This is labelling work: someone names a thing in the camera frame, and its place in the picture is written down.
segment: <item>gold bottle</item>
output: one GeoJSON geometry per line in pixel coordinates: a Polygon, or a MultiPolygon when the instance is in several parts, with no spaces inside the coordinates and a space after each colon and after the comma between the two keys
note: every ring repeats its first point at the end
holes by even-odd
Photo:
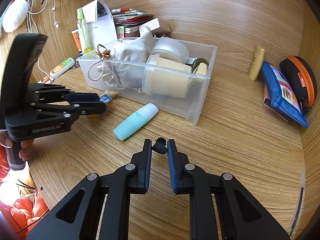
{"type": "Polygon", "coordinates": [[[266,50],[261,48],[260,46],[257,47],[256,53],[254,54],[254,59],[252,62],[251,69],[249,71],[249,78],[252,81],[256,81],[257,77],[259,75],[263,60],[264,60],[264,54],[266,50]]]}

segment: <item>stack of books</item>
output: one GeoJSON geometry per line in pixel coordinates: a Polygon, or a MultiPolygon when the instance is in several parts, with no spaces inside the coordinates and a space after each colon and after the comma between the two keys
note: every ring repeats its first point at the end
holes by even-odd
{"type": "Polygon", "coordinates": [[[152,20],[153,15],[136,9],[113,9],[118,38],[139,37],[139,26],[152,20]]]}

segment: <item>translucent storage bin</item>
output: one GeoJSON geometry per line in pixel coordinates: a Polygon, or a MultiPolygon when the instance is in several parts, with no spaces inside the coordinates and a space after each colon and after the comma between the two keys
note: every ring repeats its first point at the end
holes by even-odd
{"type": "MultiPolygon", "coordinates": [[[[105,47],[111,50],[117,42],[118,41],[111,42],[105,45],[105,47]]],[[[159,109],[185,117],[188,121],[193,122],[193,125],[197,125],[209,86],[217,46],[204,45],[191,41],[180,42],[188,48],[189,57],[205,58],[209,62],[206,75],[192,74],[167,67],[131,61],[104,60],[104,64],[107,64],[108,67],[114,70],[116,70],[117,67],[119,68],[119,66],[121,66],[122,69],[129,70],[130,80],[126,84],[123,84],[129,88],[118,89],[106,85],[104,78],[98,81],[89,79],[89,67],[100,60],[100,58],[95,55],[96,51],[91,51],[77,60],[90,87],[117,91],[120,96],[143,104],[153,103],[159,109]]],[[[102,71],[101,64],[102,62],[91,68],[90,76],[92,79],[100,76],[102,71]]]]}

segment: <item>orange label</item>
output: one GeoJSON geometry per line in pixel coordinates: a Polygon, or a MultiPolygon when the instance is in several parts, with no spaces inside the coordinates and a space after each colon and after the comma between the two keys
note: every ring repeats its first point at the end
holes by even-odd
{"type": "Polygon", "coordinates": [[[302,87],[305,88],[307,85],[306,85],[306,82],[304,81],[304,78],[303,78],[301,72],[298,73],[298,76],[300,78],[300,82],[301,82],[302,87]]]}
{"type": "Polygon", "coordinates": [[[62,64],[56,66],[53,70],[51,70],[52,74],[58,73],[60,70],[62,70],[63,66],[62,64]]]}

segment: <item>finger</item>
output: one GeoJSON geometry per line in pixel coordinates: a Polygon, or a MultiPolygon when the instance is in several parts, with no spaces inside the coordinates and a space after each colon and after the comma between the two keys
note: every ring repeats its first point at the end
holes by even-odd
{"type": "Polygon", "coordinates": [[[27,148],[33,144],[34,139],[26,140],[21,142],[22,148],[27,148]]]}
{"type": "Polygon", "coordinates": [[[12,141],[5,132],[0,132],[0,144],[6,148],[12,147],[12,141]]]}
{"type": "Polygon", "coordinates": [[[24,160],[27,161],[28,159],[30,159],[31,157],[31,152],[32,152],[32,145],[23,148],[20,152],[19,152],[19,157],[24,160]]]}

